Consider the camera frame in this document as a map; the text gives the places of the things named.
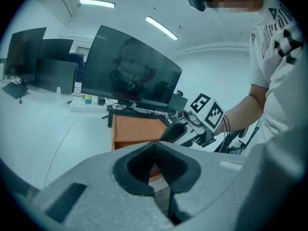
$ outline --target person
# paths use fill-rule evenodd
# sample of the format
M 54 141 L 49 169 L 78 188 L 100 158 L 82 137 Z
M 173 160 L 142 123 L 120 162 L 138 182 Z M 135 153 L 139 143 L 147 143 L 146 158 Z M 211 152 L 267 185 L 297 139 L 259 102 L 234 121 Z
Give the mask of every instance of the person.
M 241 130 L 263 115 L 254 142 L 267 142 L 290 127 L 274 90 L 293 70 L 301 56 L 304 37 L 295 18 L 280 0 L 207 0 L 214 10 L 256 12 L 255 30 L 250 37 L 251 88 L 248 95 L 225 115 L 230 130 Z M 215 135 L 229 130 L 221 122 Z

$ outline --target computer monitor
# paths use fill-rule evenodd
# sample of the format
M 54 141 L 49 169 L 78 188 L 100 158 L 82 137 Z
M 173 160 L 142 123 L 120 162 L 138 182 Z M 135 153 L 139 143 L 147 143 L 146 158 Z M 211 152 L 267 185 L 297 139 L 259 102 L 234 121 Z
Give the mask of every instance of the computer monitor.
M 147 44 L 101 26 L 87 58 L 81 92 L 123 105 L 167 108 L 181 73 L 179 66 Z
M 14 33 L 9 45 L 5 75 L 35 80 L 38 51 L 46 27 Z
M 73 42 L 72 39 L 43 39 L 38 58 L 66 61 Z

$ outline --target white wall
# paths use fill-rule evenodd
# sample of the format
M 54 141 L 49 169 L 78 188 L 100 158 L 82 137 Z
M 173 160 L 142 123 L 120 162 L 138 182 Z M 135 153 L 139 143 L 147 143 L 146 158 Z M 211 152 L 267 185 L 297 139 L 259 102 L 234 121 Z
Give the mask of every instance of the white wall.
M 188 99 L 187 106 L 202 92 L 215 98 L 227 111 L 238 104 L 249 92 L 250 57 L 246 51 L 205 51 L 171 58 L 183 69 L 176 90 L 179 89 Z M 247 142 L 255 125 L 247 135 L 240 139 Z M 223 140 L 223 135 L 216 137 L 217 142 L 204 149 L 197 144 L 193 148 L 214 151 Z
M 6 58 L 15 32 L 47 27 L 44 39 L 57 39 L 66 27 L 36 0 L 26 0 L 7 27 L 0 44 L 0 58 Z

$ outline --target ceiling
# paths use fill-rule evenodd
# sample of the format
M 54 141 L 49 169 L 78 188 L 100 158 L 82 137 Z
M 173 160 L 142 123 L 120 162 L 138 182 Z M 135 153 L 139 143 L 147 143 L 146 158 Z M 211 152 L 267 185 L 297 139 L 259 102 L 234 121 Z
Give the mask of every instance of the ceiling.
M 254 13 L 217 13 L 212 9 L 199 12 L 191 8 L 186 0 L 105 0 L 114 2 L 114 9 L 81 6 L 79 0 L 62 1 L 58 0 L 62 7 L 65 5 L 67 15 L 71 17 L 68 28 L 76 28 L 81 24 L 83 28 L 93 28 L 95 31 L 100 25 L 110 26 L 166 54 L 220 46 L 224 49 L 242 47 L 247 50 L 249 36 L 254 29 Z M 46 4 L 43 0 L 41 3 L 52 10 L 50 3 Z M 63 10 L 53 6 L 55 9 L 52 13 L 59 14 Z M 178 36 L 178 40 L 173 41 L 146 22 L 147 16 L 167 27 Z

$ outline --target power strip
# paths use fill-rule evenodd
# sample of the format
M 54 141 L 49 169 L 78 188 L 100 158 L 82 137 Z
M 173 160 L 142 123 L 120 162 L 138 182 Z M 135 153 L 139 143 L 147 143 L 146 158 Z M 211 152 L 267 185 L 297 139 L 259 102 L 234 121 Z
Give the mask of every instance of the power strip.
M 69 105 L 71 112 L 106 112 L 107 105 L 98 105 L 97 101 L 91 104 L 85 104 L 84 100 L 75 99 Z

